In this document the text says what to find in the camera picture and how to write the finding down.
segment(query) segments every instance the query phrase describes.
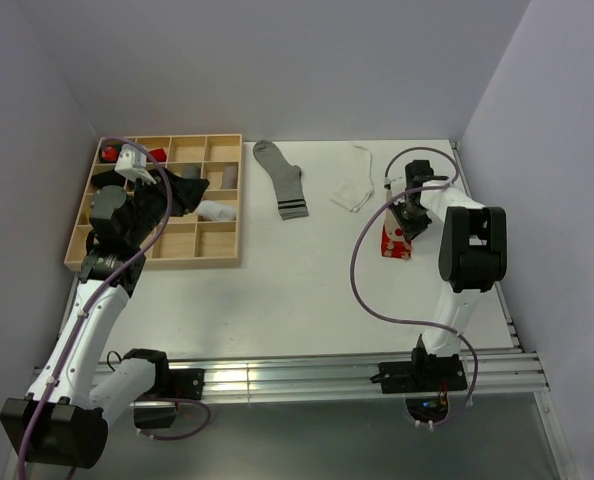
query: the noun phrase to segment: wooden compartment organizer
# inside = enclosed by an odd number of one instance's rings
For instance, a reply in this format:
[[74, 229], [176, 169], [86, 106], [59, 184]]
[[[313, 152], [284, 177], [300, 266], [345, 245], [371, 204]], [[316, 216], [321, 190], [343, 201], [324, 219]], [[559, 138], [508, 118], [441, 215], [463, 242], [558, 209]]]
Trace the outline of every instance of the wooden compartment organizer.
[[[239, 265], [239, 232], [241, 231], [241, 186], [242, 186], [242, 137], [241, 135], [191, 135], [127, 137], [144, 145], [149, 150], [163, 148], [167, 161], [163, 165], [176, 175], [185, 167], [195, 165], [201, 177], [210, 181], [204, 200], [214, 200], [237, 208], [233, 222], [212, 222], [190, 213], [183, 217], [171, 217], [162, 236], [146, 253], [147, 269], [155, 268], [211, 268]], [[70, 237], [64, 263], [77, 272], [86, 255], [86, 237], [92, 227], [88, 220], [95, 188], [90, 183], [93, 175], [114, 168], [114, 164], [99, 161], [99, 145], [95, 151], [84, 196], [77, 213], [77, 220]], [[222, 190], [224, 169], [238, 167], [237, 188]]]

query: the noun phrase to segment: white tabletop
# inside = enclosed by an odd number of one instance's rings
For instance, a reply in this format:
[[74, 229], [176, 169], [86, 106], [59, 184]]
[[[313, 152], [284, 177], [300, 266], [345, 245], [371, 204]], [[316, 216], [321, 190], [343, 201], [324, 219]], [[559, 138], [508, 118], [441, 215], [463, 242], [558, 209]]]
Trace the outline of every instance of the white tabletop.
[[[106, 344], [164, 350], [170, 358], [261, 358], [401, 352], [420, 328], [391, 325], [367, 314], [349, 284], [350, 255], [359, 232], [384, 202], [388, 161], [411, 146], [452, 155], [448, 141], [358, 141], [372, 152], [375, 195], [359, 213], [329, 200], [348, 161], [346, 142], [277, 142], [303, 170], [308, 218], [282, 221], [271, 180], [244, 147], [241, 266], [231, 269], [145, 271]], [[450, 175], [442, 157], [419, 152], [399, 160], [429, 159]], [[357, 265], [361, 293], [381, 313], [431, 320], [441, 278], [440, 222], [414, 242], [412, 260], [383, 258], [382, 221], [369, 232]], [[510, 348], [512, 341], [496, 291], [486, 293], [466, 331], [475, 348]]]

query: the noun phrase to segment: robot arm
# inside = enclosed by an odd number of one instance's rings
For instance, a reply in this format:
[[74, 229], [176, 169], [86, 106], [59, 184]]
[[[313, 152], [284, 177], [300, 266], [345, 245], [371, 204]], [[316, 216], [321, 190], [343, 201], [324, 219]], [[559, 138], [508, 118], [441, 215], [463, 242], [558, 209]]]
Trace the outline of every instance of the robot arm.
[[[406, 183], [393, 183], [393, 194], [411, 188], [442, 187], [447, 178], [436, 177], [430, 162], [406, 165]], [[506, 214], [498, 207], [475, 202], [457, 187], [412, 194], [391, 207], [406, 240], [423, 233], [431, 223], [430, 211], [444, 224], [439, 251], [439, 273], [444, 280], [433, 321], [463, 333], [482, 293], [506, 273]], [[429, 328], [421, 343], [429, 355], [459, 354], [461, 341], [446, 330]]]
[[387, 179], [386, 188], [393, 190], [393, 196], [411, 189], [416, 193], [392, 204], [390, 210], [407, 241], [428, 228], [428, 211], [443, 222], [438, 267], [444, 283], [432, 322], [450, 331], [426, 328], [410, 361], [380, 363], [379, 374], [371, 381], [380, 383], [385, 394], [429, 395], [408, 398], [406, 405], [417, 421], [432, 424], [448, 415], [448, 391], [468, 389], [456, 334], [465, 331], [482, 293], [506, 273], [506, 213], [471, 200], [454, 186], [445, 188], [448, 178], [435, 176], [427, 160], [409, 163], [405, 172], [405, 184]]
[[[128, 160], [130, 165], [123, 167], [130, 171], [138, 162], [134, 158]], [[110, 331], [141, 275], [143, 255], [110, 283], [88, 311], [81, 328], [75, 331], [83, 305], [96, 295], [106, 279], [140, 251], [142, 242], [164, 217], [167, 197], [161, 176], [167, 176], [172, 190], [172, 216], [194, 211], [208, 187], [207, 180], [183, 179], [167, 170], [153, 172], [151, 176], [141, 170], [149, 179], [135, 177], [134, 195], [128, 195], [118, 185], [106, 186], [95, 194], [90, 213], [92, 231], [86, 241], [87, 255], [64, 331], [26, 396], [9, 398], [2, 408], [1, 422], [18, 454], [31, 417], [38, 408], [40, 410], [35, 427], [31, 427], [24, 460], [92, 467], [100, 458], [108, 430], [119, 415], [139, 396], [159, 392], [166, 386], [166, 354], [133, 349], [124, 356], [113, 375], [92, 389], [97, 363]], [[73, 332], [76, 333], [75, 343], [61, 375], [54, 378], [57, 359], [68, 351], [68, 339]], [[44, 396], [48, 398], [42, 407], [40, 399], [43, 401]]]

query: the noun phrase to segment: striped sock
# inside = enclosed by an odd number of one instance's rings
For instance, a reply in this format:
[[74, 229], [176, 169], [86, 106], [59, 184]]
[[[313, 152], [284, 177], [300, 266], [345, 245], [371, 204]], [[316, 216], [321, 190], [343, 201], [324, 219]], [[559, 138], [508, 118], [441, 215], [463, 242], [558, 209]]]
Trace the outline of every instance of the striped sock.
[[253, 155], [273, 181], [282, 220], [307, 217], [308, 207], [301, 189], [301, 168], [288, 163], [277, 145], [265, 140], [255, 144]]

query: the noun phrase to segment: red object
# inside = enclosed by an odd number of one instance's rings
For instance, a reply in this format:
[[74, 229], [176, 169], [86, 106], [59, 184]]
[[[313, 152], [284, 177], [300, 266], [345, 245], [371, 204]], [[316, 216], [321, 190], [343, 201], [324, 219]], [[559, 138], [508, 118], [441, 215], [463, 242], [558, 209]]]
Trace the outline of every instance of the red object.
[[[386, 193], [386, 200], [390, 200], [390, 190]], [[413, 252], [412, 243], [403, 237], [401, 227], [390, 210], [384, 215], [384, 226], [381, 229], [382, 257], [409, 259]]]
[[116, 162], [119, 158], [119, 151], [115, 147], [106, 147], [101, 152], [101, 158], [104, 162]]
[[151, 150], [150, 154], [155, 157], [159, 163], [164, 163], [168, 156], [166, 155], [166, 150], [163, 148], [156, 148], [155, 150]]

